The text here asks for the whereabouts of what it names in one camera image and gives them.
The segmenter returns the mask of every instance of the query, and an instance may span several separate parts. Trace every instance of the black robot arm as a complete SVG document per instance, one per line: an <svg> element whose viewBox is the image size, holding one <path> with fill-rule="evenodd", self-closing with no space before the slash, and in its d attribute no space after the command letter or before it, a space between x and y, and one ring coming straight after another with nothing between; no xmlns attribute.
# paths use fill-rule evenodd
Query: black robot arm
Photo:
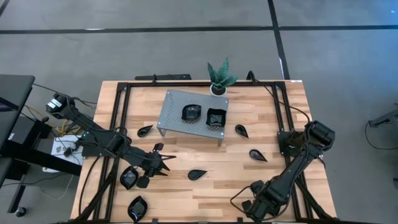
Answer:
<svg viewBox="0 0 398 224"><path fill-rule="evenodd" d="M273 177L265 184L258 180L250 185L255 195L253 202L247 200L242 203L244 213L255 222L263 221L267 214L277 216L280 207L289 201L292 186L297 176L319 155L331 148L335 139L335 132L325 125L314 121L308 123L305 131L292 133L295 139L290 139L302 146L289 166L278 176Z"/></svg>
<svg viewBox="0 0 398 224"><path fill-rule="evenodd" d="M138 147L130 146L131 139L126 136L126 128L103 129L87 115L79 112L75 106L75 100L79 99L56 93L53 99L47 103L46 110L57 119L71 120L86 131L76 142L77 145L88 146L93 150L99 149L103 156L119 156L133 167L142 168L144 176L139 178L138 187L146 188L149 177L167 175L161 172L162 169L170 170L163 161L173 159L175 156L159 154L163 148L162 143L156 144L152 152L145 152Z"/></svg>

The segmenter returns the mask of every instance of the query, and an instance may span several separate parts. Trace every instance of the wooden tabletop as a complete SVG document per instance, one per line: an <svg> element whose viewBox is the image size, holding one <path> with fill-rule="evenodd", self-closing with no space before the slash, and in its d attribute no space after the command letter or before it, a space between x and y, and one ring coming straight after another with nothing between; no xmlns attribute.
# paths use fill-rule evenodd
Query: wooden tabletop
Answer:
<svg viewBox="0 0 398 224"><path fill-rule="evenodd" d="M103 82L99 94L94 121L105 129L109 128L116 85L117 82L114 81ZM290 105L303 110L310 116L303 83L286 81L286 88ZM138 189L135 186L130 190L126 190L119 181L121 172L129 166L126 161L121 160L111 221L132 222L127 214L127 207L139 195L149 205L147 215L142 222L151 222L152 218L158 218L160 222L234 222L237 217L244 217L229 204L230 198L252 182L267 181L285 169L284 158L279 153L276 138L279 128L273 98L264 87L232 86L228 88L229 107L225 139L220 147L217 146L216 139L173 131L167 131L165 137L162 137L155 128L145 138L137 137L139 128L151 124L156 127L168 89L210 94L208 87L132 88L126 127L133 145L149 152L153 149L154 144L162 142L164 143L162 154L175 155L177 158L166 161L167 166L171 169L171 171L165 171L169 175L168 177L155 176L150 179L147 189ZM123 93L121 99L119 108L122 108ZM285 114L283 115L285 127L288 127ZM118 122L120 116L121 109L118 111ZM307 122L305 116L295 110L292 110L292 116L296 129L304 128ZM246 127L249 139L236 134L234 127L237 124ZM251 149L261 151L268 162L251 159L249 157ZM94 159L87 158L83 163L71 218L78 216L81 188ZM97 191L101 166L102 158L94 166L88 178L83 194L82 209L88 205ZM191 181L187 174L192 169L202 169L208 172L202 178ZM335 216L335 208L323 165L319 161L313 161L305 170L305 176L309 191L327 213ZM297 192L302 216L305 217L302 195L299 189ZM101 204L100 218L104 217L107 197L108 193L106 192ZM240 203L247 199L253 199L250 190L243 192L234 202L241 206ZM294 220L291 204L277 220Z"/></svg>

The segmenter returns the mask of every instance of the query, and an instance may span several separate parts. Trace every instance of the concrete floor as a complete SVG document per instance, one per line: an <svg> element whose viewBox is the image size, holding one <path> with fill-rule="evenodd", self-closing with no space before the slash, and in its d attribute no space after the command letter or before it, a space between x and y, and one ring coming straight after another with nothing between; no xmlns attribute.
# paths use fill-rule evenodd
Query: concrete floor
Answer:
<svg viewBox="0 0 398 224"><path fill-rule="evenodd" d="M275 1L275 9L280 26L398 24L396 1L285 0ZM11 0L0 17L1 30L232 25L271 26L267 1ZM370 147L364 125L396 107L398 30L283 31L281 36L290 77L304 81L312 117L336 131L325 161L338 216L396 223L392 177L398 176L398 151ZM91 101L103 80L153 73L207 79L206 63L220 64L227 56L231 73L240 78L248 70L261 79L282 78L273 31L0 35L0 73L35 75L38 84ZM27 104L44 112L51 96L34 88ZM380 147L398 145L388 125L370 129L369 138ZM43 176L35 167L26 182ZM69 178L40 186L60 195ZM76 185L75 180L61 200L28 187L21 205L30 213L24 218L6 214L15 187L4 187L0 223L68 220Z"/></svg>

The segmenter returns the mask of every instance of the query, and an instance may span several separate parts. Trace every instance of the gray metal stand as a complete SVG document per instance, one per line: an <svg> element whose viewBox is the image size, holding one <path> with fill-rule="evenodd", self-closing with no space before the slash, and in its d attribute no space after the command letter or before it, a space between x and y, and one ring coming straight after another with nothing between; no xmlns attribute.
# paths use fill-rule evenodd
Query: gray metal stand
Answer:
<svg viewBox="0 0 398 224"><path fill-rule="evenodd" d="M225 128L211 129L206 124L207 111L209 108L228 111L228 103L229 99L224 97L167 90L156 128L161 136L166 135L166 130L176 131L218 139L218 145L221 146ZM198 121L188 123L181 119L182 109L187 105L201 106L201 117Z"/></svg>

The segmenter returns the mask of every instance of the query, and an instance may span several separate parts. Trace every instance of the black leaf-shaped dish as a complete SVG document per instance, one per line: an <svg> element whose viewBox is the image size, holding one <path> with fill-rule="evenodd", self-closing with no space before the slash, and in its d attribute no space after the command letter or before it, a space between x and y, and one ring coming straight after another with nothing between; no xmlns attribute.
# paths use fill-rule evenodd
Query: black leaf-shaped dish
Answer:
<svg viewBox="0 0 398 224"><path fill-rule="evenodd" d="M235 131L238 134L240 134L240 135L242 135L242 136L244 136L246 138L249 138L248 132L246 131L246 128L244 128L244 126L242 124L236 125L235 126Z"/></svg>
<svg viewBox="0 0 398 224"><path fill-rule="evenodd" d="M140 137L140 138L145 137L149 133L149 131L152 129L152 127L153 127L153 125L140 128L137 132L138 137Z"/></svg>
<svg viewBox="0 0 398 224"><path fill-rule="evenodd" d="M249 155L252 159L268 162L267 159L257 149L250 150Z"/></svg>
<svg viewBox="0 0 398 224"><path fill-rule="evenodd" d="M190 180L197 180L199 179L201 176L205 175L207 173L207 171L205 170L191 170L188 173L188 178Z"/></svg>

